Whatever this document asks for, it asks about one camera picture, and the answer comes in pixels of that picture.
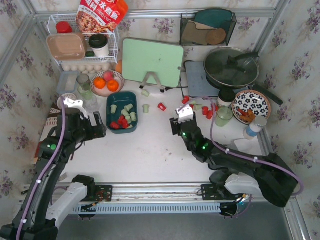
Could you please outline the clear glass cup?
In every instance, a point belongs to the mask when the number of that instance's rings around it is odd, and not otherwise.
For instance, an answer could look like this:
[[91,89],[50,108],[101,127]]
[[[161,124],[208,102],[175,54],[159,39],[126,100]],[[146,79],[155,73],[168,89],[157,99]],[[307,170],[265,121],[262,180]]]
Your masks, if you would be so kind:
[[94,93],[88,93],[85,97],[85,107],[88,112],[96,112],[99,110],[98,100]]

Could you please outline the red capsule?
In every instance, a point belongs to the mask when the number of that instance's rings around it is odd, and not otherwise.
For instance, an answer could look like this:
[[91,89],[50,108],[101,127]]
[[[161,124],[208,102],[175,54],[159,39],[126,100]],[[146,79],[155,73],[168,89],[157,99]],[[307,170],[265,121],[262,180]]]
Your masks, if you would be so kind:
[[161,111],[165,111],[165,110],[167,109],[166,106],[165,106],[162,102],[160,102],[157,107],[158,107]]
[[189,101],[190,101],[190,97],[186,95],[183,97],[182,103],[187,104]]

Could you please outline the teal storage basket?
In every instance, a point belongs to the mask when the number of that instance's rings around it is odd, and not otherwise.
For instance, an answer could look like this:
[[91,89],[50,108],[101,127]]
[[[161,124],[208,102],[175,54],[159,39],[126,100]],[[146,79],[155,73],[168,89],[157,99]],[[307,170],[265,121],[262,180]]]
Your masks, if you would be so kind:
[[[136,113],[136,121],[132,121],[130,113]],[[114,134],[133,133],[138,126],[138,102],[131,91],[111,94],[106,100],[106,126]]]

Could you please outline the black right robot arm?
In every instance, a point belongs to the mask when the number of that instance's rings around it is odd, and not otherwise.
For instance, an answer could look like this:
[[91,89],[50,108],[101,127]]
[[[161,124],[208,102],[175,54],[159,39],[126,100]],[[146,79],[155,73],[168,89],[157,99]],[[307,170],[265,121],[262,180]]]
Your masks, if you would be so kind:
[[297,185],[302,184],[275,153],[254,156],[228,150],[222,144],[204,137],[195,116],[181,123],[177,118],[171,118],[170,125],[172,134],[183,139],[186,149],[196,160],[208,164],[213,171],[227,169],[250,176],[257,181],[262,196],[276,207],[285,207]]

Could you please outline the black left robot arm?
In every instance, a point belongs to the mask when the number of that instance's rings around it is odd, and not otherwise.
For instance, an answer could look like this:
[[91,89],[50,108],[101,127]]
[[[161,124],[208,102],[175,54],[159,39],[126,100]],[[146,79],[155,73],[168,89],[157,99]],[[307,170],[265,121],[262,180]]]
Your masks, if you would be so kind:
[[93,116],[95,126],[91,124],[90,117],[76,108],[67,108],[57,116],[57,126],[40,144],[35,175],[20,211],[11,224],[1,227],[1,238],[55,240],[69,211],[82,199],[94,195],[94,178],[77,175],[72,183],[75,189],[65,192],[51,213],[47,213],[59,177],[77,145],[106,136],[107,128],[100,113],[96,111]]

